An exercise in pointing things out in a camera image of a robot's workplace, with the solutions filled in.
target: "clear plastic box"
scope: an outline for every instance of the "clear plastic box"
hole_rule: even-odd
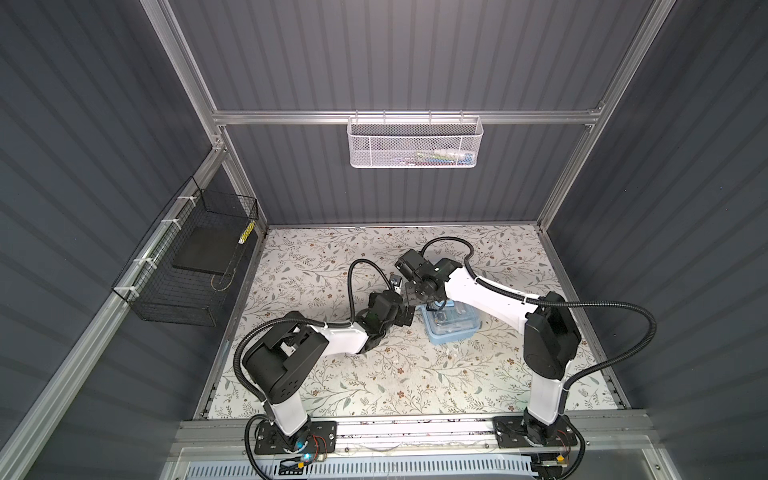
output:
[[[448,300],[445,307],[437,312],[419,306],[424,318],[427,336],[434,345],[465,340],[480,329],[478,310],[465,303]]]

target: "black cable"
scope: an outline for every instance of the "black cable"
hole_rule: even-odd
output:
[[[585,376],[590,375],[591,373],[597,372],[598,370],[602,370],[606,367],[622,362],[633,355],[636,355],[638,352],[640,352],[642,349],[648,346],[650,341],[656,335],[657,324],[653,314],[649,312],[647,309],[643,308],[642,306],[635,305],[633,303],[616,302],[616,301],[548,302],[546,300],[533,299],[530,297],[526,297],[518,293],[513,293],[508,290],[499,288],[496,285],[492,285],[484,281],[482,278],[478,278],[477,275],[475,275],[475,272],[472,271],[472,268],[469,266],[469,259],[472,258],[472,255],[475,253],[475,249],[467,240],[464,240],[462,238],[438,237],[438,238],[432,239],[429,242],[427,242],[422,248],[420,252],[422,254],[422,257],[424,256],[424,252],[427,249],[427,247],[432,245],[434,242],[439,242],[441,240],[453,240],[459,243],[463,243],[464,245],[469,247],[469,253],[466,255],[466,257],[464,257],[464,268],[467,269],[467,273],[469,273],[469,276],[475,282],[477,282],[477,284],[482,285],[483,287],[493,292],[500,293],[501,295],[507,296],[515,300],[520,300],[521,302],[524,302],[524,303],[532,303],[533,305],[536,305],[536,306],[550,306],[550,307],[566,306],[568,308],[618,308],[623,310],[630,310],[632,312],[641,314],[648,321],[648,330],[646,331],[645,335],[638,343],[632,346],[629,350],[611,359],[605,360],[604,362],[600,362],[597,365],[593,365],[591,367],[583,369],[580,372],[571,376],[571,378],[569,378],[568,380],[566,380],[565,384],[563,385],[564,394],[560,398],[560,405],[558,406],[558,413],[560,415],[563,415],[565,411],[565,401],[566,399],[568,399],[568,392],[570,391],[571,386],[574,383],[578,382],[580,379],[583,379]],[[560,477],[557,477],[556,480],[565,480],[566,478],[570,477],[573,474],[573,472],[576,471],[576,468],[578,468],[578,466],[581,464],[581,460],[584,458],[584,450],[586,449],[586,442],[584,441],[584,436],[576,429],[576,427],[573,426],[573,424],[571,423],[571,420],[567,416],[563,415],[563,418],[565,419],[566,423],[571,428],[571,430],[573,430],[576,436],[578,437],[579,450],[578,450],[578,455],[576,455],[576,459],[574,460],[573,464],[568,468],[568,470],[563,475],[561,475]]]
[[[245,424],[245,454],[248,456],[248,462],[250,462],[250,466],[256,470],[256,474],[259,475],[262,480],[272,480],[271,478],[267,477],[266,473],[262,472],[261,468],[259,468],[259,465],[256,464],[256,459],[253,457],[253,451],[251,451],[250,448],[250,427],[253,425],[253,422],[256,421],[256,419],[261,419],[262,422],[264,420],[269,422],[269,419],[263,413],[257,413],[248,419],[248,423]]]
[[[584,440],[584,436],[581,434],[581,432],[578,431],[576,427],[574,427],[574,425],[571,423],[571,419],[569,419],[567,415],[563,415],[563,420],[565,420],[565,424],[568,425],[568,428],[573,430],[573,433],[578,439],[578,454],[576,454],[576,459],[574,462],[568,466],[568,470],[566,470],[565,473],[559,477],[556,477],[554,480],[565,480],[566,478],[573,475],[573,473],[576,472],[576,468],[578,468],[578,466],[581,464],[581,460],[584,459],[584,452],[587,449],[587,443]]]
[[[429,306],[429,303],[427,303],[427,311],[428,312],[439,312],[440,310],[445,308],[446,303],[448,303],[448,299],[445,299],[442,301],[442,305],[435,308],[434,306]]]
[[[368,263],[369,265],[372,265],[373,268],[375,268],[376,271],[379,272],[379,275],[381,275],[382,278],[384,279],[384,283],[386,283],[387,288],[389,290],[395,289],[395,287],[391,283],[389,283],[389,280],[384,274],[384,270],[379,268],[379,266],[376,265],[374,262],[372,262],[371,260],[368,260],[367,258],[359,258],[353,261],[349,265],[349,271],[346,273],[346,293],[347,295],[349,295],[349,321],[350,322],[355,321],[355,297],[353,296],[353,293],[352,293],[352,271],[354,271],[355,265],[357,265],[358,263]]]
[[[419,253],[423,257],[424,256],[424,252],[427,251],[427,247],[429,247],[430,245],[432,245],[435,242],[441,242],[443,240],[451,240],[451,241],[454,241],[454,242],[463,243],[464,245],[466,245],[469,248],[469,253],[467,253],[466,257],[464,257],[464,268],[467,269],[467,272],[469,273],[470,277],[472,277],[473,279],[475,277],[477,277],[477,275],[475,275],[475,272],[472,270],[472,267],[469,266],[469,259],[472,258],[472,255],[475,254],[475,248],[472,246],[471,243],[469,243],[467,240],[464,240],[463,238],[458,238],[458,237],[437,237],[437,238],[433,238],[429,242],[424,244],[424,246],[422,247],[422,251],[420,251]]]

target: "floral patterned mat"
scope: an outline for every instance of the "floral patterned mat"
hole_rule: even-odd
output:
[[[352,260],[369,258],[389,274],[409,248],[445,235],[475,246],[472,265],[478,274],[518,290],[561,293],[533,226],[272,230],[233,344],[256,325],[291,310],[327,321],[347,318],[346,276]],[[439,242],[426,257],[460,260],[465,254],[459,243]],[[367,303],[369,292],[384,287],[370,266],[355,269],[358,308]],[[472,338],[434,346],[417,309],[413,324],[392,328],[378,348],[364,355],[322,358],[300,395],[313,416],[517,412],[530,396],[531,373],[522,348],[522,335],[490,316],[483,317]],[[209,419],[246,418],[261,411],[234,377],[233,351]],[[589,346],[582,342],[571,371],[593,364]],[[599,372],[577,386],[568,397],[568,409],[616,408]]]

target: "aluminum rail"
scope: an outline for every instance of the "aluminum rail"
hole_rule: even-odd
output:
[[[574,111],[214,111],[217,125],[342,125],[350,118],[360,122],[407,123],[432,120],[460,123],[480,117],[485,125],[576,124],[594,125],[598,110]]]
[[[387,455],[413,455],[432,450],[459,452],[466,449],[489,451],[496,439],[492,418],[519,417],[521,414],[464,413],[454,415],[405,415],[379,417],[319,418],[334,420],[337,428],[336,451],[343,455],[362,448],[360,454],[370,454],[367,447],[401,445]],[[574,425],[590,441],[593,449],[643,449],[659,446],[659,437],[644,410],[578,410],[568,412]],[[241,458],[243,430],[246,419],[204,420],[181,422],[168,461],[180,456],[189,459]],[[529,447],[526,452],[537,451]]]

